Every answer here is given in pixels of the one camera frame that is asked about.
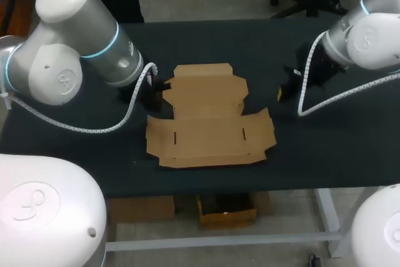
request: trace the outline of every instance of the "black tablecloth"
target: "black tablecloth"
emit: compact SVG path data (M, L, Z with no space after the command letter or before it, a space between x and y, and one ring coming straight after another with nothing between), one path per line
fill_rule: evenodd
M168 169L146 154L146 112L136 106L125 127L114 133L78 134L51 126L13 105L0 152L54 156L76 163L99 183L105 197L178 193L233 193L250 190L379 186L400 182L400 81L373 88L299 118L297 103L278 104L282 65L295 63L295 49L312 41L334 19L208 21L127 24L141 52L172 77L177 64L230 63L247 79L244 113L268 107L277 145L267 161L251 166ZM315 88L305 108L383 72L352 68ZM61 107L30 101L59 121L82 127L116 124L126 105L117 92L84 68L78 96ZM157 117L171 118L165 108Z

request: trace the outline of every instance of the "white cable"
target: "white cable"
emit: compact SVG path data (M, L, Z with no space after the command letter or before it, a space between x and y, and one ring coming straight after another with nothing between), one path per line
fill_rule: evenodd
M121 126L123 126L126 121L128 121L129 117L132 114L133 111L133 106L136 100L136 97L138 96L139 93L139 88L142 85L142 82L144 80L144 78L146 77L149 69L152 69L153 74L157 74L157 66L154 63L149 63L147 65L145 65L145 67L142 70L142 73L140 74L139 78L137 79L137 83L135 85L134 91L132 93L132 98L131 98L131 102L129 103L129 106L127 108L125 117L123 117L123 119L115 124L114 126L111 126L110 128L104 128L104 129L88 129L88 128L77 128L75 126L70 126L70 125L66 125L64 123L61 123L59 121L53 120L45 115L43 115L42 113L36 111L34 108L28 106L26 103L24 103L22 100L18 99L17 97L14 96L10 96L9 98L14 101L15 103L18 103L20 106L22 106L24 109L28 110L29 112L33 113L33 115L41 118L42 120L45 120L48 123L51 123L52 125L58 126L60 128L64 128L64 129L68 129L70 131L77 131L79 133L86 133L86 134L105 134L105 133L110 133L111 131L115 131L116 129L119 129ZM0 73L0 81L4 80L3 76Z
M313 106L312 108L309 108L309 109L307 109L307 110L305 110L303 112L303 107L302 106L303 106L304 98L306 97L308 73L309 73L309 69L310 69L310 65L311 65L311 60L313 58L315 47L317 46L319 40L322 38L322 36L324 34L325 34L325 32L320 34L315 39L315 41L313 42L313 44L311 46L310 52L308 54L308 57L307 57L306 67L304 68L304 76L303 76L303 81L302 81L303 84L302 84L301 92L300 92L299 106L297 108L297 114L300 117L308 115L308 114L316 111L317 109L321 109L322 107L327 106L328 104L331 104L331 103L333 103L335 101L338 101L338 100L340 100L342 98L345 98L347 96L350 96L352 94L355 94L355 93L361 92L363 90L367 90L369 88L377 86L379 84L383 84L383 83L386 83L388 81L392 81L394 79L400 78L400 73L395 73L395 74L392 74L392 75L389 75L389 76L385 76L383 78L377 79L375 81L371 81L370 83L363 84L363 85L358 86L358 87L356 87L354 89L350 89L349 91L346 91L346 92L340 93L340 94L338 94L336 96L333 96L333 97L331 97L331 98L329 98L329 99L327 99L327 100L325 100L325 101L323 101L323 102L321 102L321 103L319 103L319 104Z

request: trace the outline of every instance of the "flattened cardboard box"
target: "flattened cardboard box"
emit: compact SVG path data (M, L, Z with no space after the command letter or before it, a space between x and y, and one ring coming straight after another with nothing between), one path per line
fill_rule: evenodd
M250 164L266 159L276 144L265 108L241 116L246 80L229 64L178 65L163 98L174 119L147 118L147 152L165 167Z

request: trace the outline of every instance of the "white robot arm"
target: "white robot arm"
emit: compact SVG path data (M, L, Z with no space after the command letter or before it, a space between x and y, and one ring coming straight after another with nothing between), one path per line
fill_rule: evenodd
M143 58L101 0L36 0L36 11L41 20L26 41L0 39L7 92L64 104L81 86L80 59L117 88L139 77Z
M103 266L106 204L85 170L0 154L0 174L0 266Z

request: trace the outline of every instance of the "blue light ring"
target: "blue light ring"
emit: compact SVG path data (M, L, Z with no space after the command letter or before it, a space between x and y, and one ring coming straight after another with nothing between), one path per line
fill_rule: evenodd
M117 40L118 34L119 34L119 25L118 25L118 23L117 23L117 30L116 30L116 32L115 32L114 37L112 37L112 40L110 41L110 43L109 43L103 50L100 50L99 52L97 52L97 53L95 53L95 54L90 54L90 55L88 55L88 56L81 56L81 58L83 58L83 59L92 59L92 58L95 58L96 56L102 55L102 54L105 53L108 49L110 49L110 47L115 43L115 41Z

